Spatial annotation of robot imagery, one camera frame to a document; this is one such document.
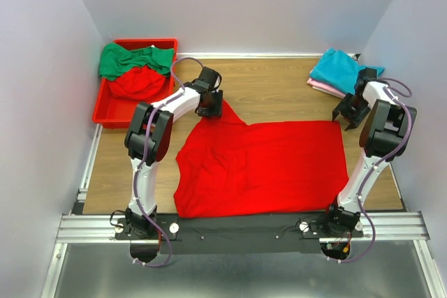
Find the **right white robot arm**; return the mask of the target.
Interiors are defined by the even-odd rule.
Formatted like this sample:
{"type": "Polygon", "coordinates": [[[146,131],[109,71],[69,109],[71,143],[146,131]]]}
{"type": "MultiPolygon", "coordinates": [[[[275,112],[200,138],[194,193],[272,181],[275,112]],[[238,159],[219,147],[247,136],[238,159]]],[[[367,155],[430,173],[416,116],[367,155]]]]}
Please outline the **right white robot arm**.
{"type": "Polygon", "coordinates": [[[349,181],[328,207],[323,229],[330,236],[353,232],[365,213],[364,203],[378,176],[394,158],[401,156],[408,144],[417,110],[408,107],[377,70],[364,68],[352,94],[346,94],[332,111],[332,118],[342,116],[348,130],[365,122],[360,133],[359,161],[349,181]]]}

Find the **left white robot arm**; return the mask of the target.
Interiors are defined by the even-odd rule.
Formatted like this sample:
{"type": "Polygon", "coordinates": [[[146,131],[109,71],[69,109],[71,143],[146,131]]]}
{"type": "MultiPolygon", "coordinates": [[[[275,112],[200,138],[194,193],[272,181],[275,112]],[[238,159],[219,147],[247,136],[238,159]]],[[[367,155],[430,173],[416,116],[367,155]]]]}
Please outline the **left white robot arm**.
{"type": "Polygon", "coordinates": [[[156,175],[170,146],[173,124],[190,111],[200,117],[220,117],[221,81],[217,71],[203,67],[198,78],[183,84],[167,98],[137,104],[124,140],[133,170],[125,222],[134,234],[151,236],[158,230],[152,224],[156,216],[156,175]]]}

